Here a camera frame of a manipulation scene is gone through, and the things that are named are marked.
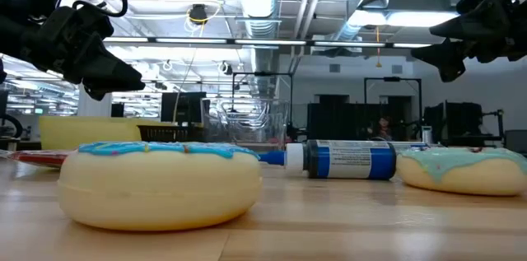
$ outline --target blue frosting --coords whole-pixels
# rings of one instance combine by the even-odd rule
[[[215,154],[223,158],[232,158],[234,153],[258,155],[249,149],[227,143],[202,142],[94,142],[79,147],[80,153],[97,156],[116,156],[132,152],[178,151],[184,153]]]
[[[503,148],[483,148],[481,151],[471,148],[413,148],[401,152],[400,155],[416,160],[436,182],[440,182],[441,177],[455,167],[473,165],[496,158],[514,161],[527,175],[527,159]]]

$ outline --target computer monitor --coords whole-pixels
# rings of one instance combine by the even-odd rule
[[[112,104],[112,117],[124,117],[124,104]]]
[[[163,93],[161,97],[161,122],[174,122],[174,109],[178,93]],[[181,92],[175,122],[201,122],[201,99],[207,92]]]
[[[0,115],[6,114],[8,96],[9,96],[9,91],[0,90]]]

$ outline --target desk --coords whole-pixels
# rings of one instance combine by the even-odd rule
[[[58,173],[0,161],[1,261],[526,260],[527,197],[414,189],[400,181],[286,179],[263,169],[244,216],[209,229],[104,231],[58,208]]]

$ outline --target yellow box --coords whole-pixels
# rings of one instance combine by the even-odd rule
[[[89,142],[141,141],[138,125],[166,125],[144,119],[77,116],[41,116],[39,123],[43,150],[74,149]]]

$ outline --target metal frame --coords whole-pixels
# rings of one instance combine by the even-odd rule
[[[291,79],[290,100],[289,100],[289,123],[292,123],[293,111],[293,74],[289,72],[233,72],[232,73],[232,98],[234,98],[236,86],[236,76],[238,75],[252,75],[256,77],[273,77],[273,76],[288,76]]]
[[[383,82],[416,82],[419,99],[419,122],[422,121],[422,80],[420,78],[401,78],[401,77],[365,77],[364,78],[364,105],[368,105],[368,81],[382,80]]]
[[[357,47],[365,49],[417,49],[432,46],[422,43],[393,43],[366,41],[332,41],[332,40],[270,40],[270,39],[236,39],[236,38],[189,38],[189,37],[123,37],[113,36],[104,39],[103,43],[112,45],[134,46],[168,46],[168,47],[198,47],[242,48],[243,46],[299,46],[299,47]]]

